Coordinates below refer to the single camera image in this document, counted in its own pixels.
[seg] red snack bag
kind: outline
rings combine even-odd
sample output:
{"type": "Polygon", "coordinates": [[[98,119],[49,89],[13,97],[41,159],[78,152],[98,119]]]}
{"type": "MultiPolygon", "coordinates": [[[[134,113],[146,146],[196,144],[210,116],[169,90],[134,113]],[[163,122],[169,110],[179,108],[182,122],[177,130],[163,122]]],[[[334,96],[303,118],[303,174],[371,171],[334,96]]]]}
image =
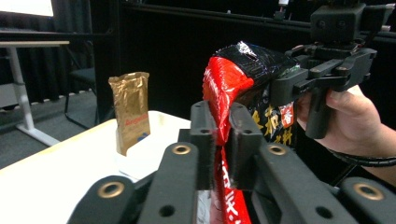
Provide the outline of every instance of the red snack bag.
{"type": "Polygon", "coordinates": [[[203,93],[218,126],[211,223],[250,223],[243,193],[232,189],[228,178],[224,146],[231,130],[232,103],[247,107],[267,141],[280,141],[279,136],[292,132],[293,107],[272,108],[268,102],[269,84],[295,65],[292,58],[244,42],[221,49],[210,58],[204,74],[203,93]]]}

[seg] black chair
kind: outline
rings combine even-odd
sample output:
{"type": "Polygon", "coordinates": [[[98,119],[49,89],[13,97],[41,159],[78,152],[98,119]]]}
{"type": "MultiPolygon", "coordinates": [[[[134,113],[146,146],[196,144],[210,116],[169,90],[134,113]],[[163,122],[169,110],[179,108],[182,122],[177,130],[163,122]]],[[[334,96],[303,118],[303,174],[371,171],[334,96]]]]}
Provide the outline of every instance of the black chair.
{"type": "MultiPolygon", "coordinates": [[[[93,49],[92,42],[90,41],[71,41],[69,45],[64,46],[68,55],[70,56],[70,62],[72,66],[72,71],[68,74],[67,77],[67,87],[65,93],[65,104],[64,104],[64,115],[66,118],[77,124],[78,126],[84,129],[90,129],[92,126],[83,124],[76,119],[73,119],[69,114],[69,102],[70,102],[70,92],[72,86],[75,84],[79,84],[80,86],[84,86],[86,89],[91,89],[92,92],[96,96],[96,80],[95,80],[95,69],[94,67],[89,66],[93,64],[93,49]]],[[[97,108],[95,111],[95,121],[94,125],[98,123],[97,118],[97,108]]]]}

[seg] white table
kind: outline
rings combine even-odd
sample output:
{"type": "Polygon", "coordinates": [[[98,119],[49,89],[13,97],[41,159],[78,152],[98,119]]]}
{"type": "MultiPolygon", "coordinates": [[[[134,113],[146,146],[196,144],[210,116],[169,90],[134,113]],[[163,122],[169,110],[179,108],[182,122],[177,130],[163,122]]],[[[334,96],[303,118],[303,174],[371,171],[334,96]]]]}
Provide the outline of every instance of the white table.
{"type": "Polygon", "coordinates": [[[151,135],[116,152],[112,119],[0,170],[0,223],[66,223],[76,204],[97,180],[125,175],[133,181],[158,169],[179,128],[190,121],[149,111],[151,135]]]}
{"type": "MultiPolygon", "coordinates": [[[[67,45],[69,41],[2,41],[0,42],[0,48],[7,49],[9,55],[9,62],[11,65],[12,76],[14,77],[14,91],[17,96],[18,104],[23,112],[23,124],[17,125],[17,128],[24,133],[32,136],[34,139],[46,144],[47,146],[53,146],[59,143],[55,138],[39,131],[35,128],[35,124],[32,118],[32,111],[30,109],[29,99],[27,97],[26,87],[23,82],[23,76],[21,72],[20,60],[18,58],[17,48],[54,48],[61,45],[67,45]]],[[[3,90],[9,91],[10,86],[3,86],[3,90]]]]}

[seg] black cable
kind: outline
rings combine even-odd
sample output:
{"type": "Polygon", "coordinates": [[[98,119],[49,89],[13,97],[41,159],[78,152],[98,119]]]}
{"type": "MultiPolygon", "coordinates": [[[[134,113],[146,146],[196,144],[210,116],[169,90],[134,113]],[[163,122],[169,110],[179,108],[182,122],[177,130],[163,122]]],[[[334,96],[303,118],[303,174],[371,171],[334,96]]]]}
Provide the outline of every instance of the black cable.
{"type": "Polygon", "coordinates": [[[336,152],[328,149],[336,158],[352,165],[366,166],[366,167],[387,167],[396,165],[396,157],[361,157],[348,155],[342,152],[336,152]]]}
{"type": "Polygon", "coordinates": [[[364,47],[368,47],[374,40],[375,36],[378,34],[377,31],[370,32],[364,39],[364,47]]]}
{"type": "Polygon", "coordinates": [[[343,180],[345,178],[347,178],[347,176],[357,167],[357,165],[352,165],[349,164],[348,167],[346,169],[344,169],[344,171],[339,174],[332,183],[330,183],[330,185],[332,185],[333,187],[337,187],[339,184],[341,184],[341,182],[343,182],[343,180]]]}

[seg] coffee packet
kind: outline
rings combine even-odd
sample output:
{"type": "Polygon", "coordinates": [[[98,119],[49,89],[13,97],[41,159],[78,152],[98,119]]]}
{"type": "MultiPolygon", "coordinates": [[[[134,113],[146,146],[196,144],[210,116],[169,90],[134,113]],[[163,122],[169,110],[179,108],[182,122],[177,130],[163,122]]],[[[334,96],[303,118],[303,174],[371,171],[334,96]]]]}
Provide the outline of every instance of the coffee packet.
{"type": "Polygon", "coordinates": [[[126,156],[128,148],[150,134],[149,73],[135,72],[110,77],[117,120],[117,152],[126,156]]]}

